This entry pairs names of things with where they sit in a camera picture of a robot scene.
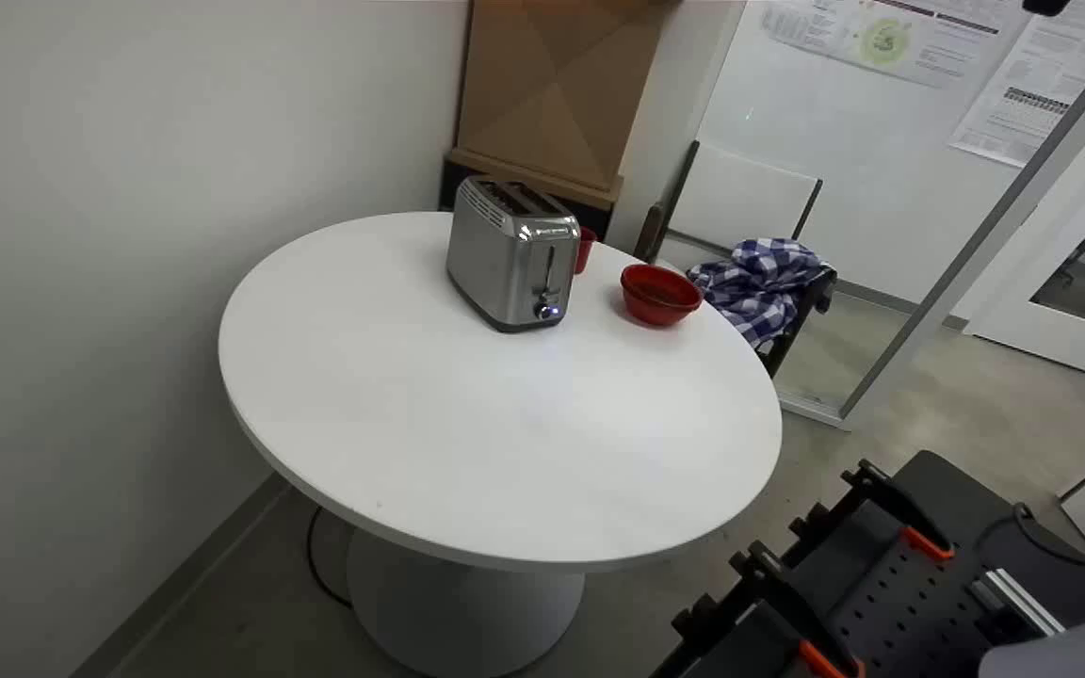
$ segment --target metal frame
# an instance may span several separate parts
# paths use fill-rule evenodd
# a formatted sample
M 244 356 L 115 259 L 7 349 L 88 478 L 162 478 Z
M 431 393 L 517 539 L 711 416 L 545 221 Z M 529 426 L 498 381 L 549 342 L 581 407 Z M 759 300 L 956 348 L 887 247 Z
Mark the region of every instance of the metal frame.
M 997 255 L 1015 231 L 1036 211 L 1041 195 L 1062 179 L 1062 171 L 1080 149 L 1085 90 L 1031 156 L 1031 162 L 1016 174 L 1016 180 L 1002 191 L 982 228 L 964 243 L 947 275 L 932 287 L 932 295 L 918 300 L 896 341 L 881 349 L 861 388 L 848 397 L 848 405 L 839 407 L 839 429 L 862 421 L 881 405 L 881 397 L 889 397 L 889 388 L 903 377 L 925 342 L 948 322 L 964 292 L 982 275 L 982 267 Z

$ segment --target chair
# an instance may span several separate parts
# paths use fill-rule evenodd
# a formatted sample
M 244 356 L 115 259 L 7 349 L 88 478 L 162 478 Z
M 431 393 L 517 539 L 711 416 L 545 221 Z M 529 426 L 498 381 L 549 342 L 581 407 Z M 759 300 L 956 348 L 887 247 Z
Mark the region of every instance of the chair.
M 748 238 L 799 238 L 817 191 L 817 179 L 692 144 L 676 191 L 647 211 L 637 255 L 691 273 L 705 259 L 727 259 L 730 247 Z M 769 372 L 786 358 L 809 311 L 828 312 L 832 287 L 835 275 L 820 275 L 799 295 L 794 324 L 769 349 L 759 349 Z

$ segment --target white round table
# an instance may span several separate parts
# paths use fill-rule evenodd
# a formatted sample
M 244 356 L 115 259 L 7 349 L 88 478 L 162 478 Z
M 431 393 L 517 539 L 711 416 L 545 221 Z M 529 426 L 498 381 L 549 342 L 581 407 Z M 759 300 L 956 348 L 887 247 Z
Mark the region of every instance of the white round table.
M 230 405 L 302 494 L 357 526 L 362 631 L 421 676 L 508 676 L 572 621 L 583 572 L 738 518 L 780 454 L 780 405 L 710 304 L 623 316 L 630 255 L 596 247 L 557 329 L 500 337 L 446 275 L 454 215 L 297 238 L 234 292 Z

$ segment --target red bowl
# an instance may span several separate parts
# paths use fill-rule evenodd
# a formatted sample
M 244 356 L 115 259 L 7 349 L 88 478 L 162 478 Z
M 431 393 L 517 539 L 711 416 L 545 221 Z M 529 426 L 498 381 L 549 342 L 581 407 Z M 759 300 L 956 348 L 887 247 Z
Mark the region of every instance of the red bowl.
M 635 265 L 623 273 L 623 300 L 641 324 L 670 329 L 702 304 L 702 295 L 668 267 Z

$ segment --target table top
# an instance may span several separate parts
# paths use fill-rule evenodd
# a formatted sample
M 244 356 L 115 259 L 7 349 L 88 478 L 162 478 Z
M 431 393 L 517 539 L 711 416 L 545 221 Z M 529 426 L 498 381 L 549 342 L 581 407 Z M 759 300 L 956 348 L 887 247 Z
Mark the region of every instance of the table top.
M 500 337 L 446 275 L 446 211 L 297 238 L 234 292 L 230 405 L 302 494 L 400 547 L 498 569 L 607 569 L 738 518 L 780 405 L 717 311 L 635 324 L 596 247 L 557 329 Z

